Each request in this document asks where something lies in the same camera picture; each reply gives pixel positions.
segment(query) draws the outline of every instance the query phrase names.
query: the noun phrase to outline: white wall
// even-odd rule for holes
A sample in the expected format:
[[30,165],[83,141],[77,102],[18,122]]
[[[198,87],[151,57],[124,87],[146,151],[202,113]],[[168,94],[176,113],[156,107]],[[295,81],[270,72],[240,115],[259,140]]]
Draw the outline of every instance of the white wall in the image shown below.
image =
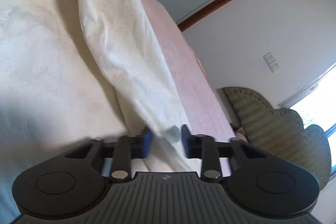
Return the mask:
[[336,0],[233,0],[184,36],[213,89],[245,86],[277,107],[336,61]]

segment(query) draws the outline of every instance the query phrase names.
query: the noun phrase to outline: white fabric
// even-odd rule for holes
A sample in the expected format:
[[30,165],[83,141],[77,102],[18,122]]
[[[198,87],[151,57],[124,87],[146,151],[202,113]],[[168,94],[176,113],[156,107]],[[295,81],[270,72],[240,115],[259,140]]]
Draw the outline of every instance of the white fabric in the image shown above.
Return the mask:
[[[14,178],[62,147],[188,123],[140,0],[0,0],[0,60],[0,223]],[[159,138],[145,164],[199,169]]]

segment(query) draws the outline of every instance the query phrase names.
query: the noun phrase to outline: pink fabric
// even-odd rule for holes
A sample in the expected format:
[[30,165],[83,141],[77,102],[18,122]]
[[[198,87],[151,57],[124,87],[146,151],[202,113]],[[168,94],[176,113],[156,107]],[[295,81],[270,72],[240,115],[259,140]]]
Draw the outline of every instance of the pink fabric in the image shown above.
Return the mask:
[[162,47],[193,129],[192,133],[211,135],[218,141],[234,137],[194,52],[173,19],[156,0],[141,2]]

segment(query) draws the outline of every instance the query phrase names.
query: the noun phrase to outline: upholstered headboard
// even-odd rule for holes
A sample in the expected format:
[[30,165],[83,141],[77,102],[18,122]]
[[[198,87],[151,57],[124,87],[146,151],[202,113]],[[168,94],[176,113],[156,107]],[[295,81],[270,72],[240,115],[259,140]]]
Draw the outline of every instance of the upholstered headboard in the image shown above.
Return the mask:
[[319,181],[323,189],[330,178],[330,147],[323,129],[303,128],[300,115],[291,109],[273,109],[259,93],[248,88],[223,88],[249,143],[299,165]]

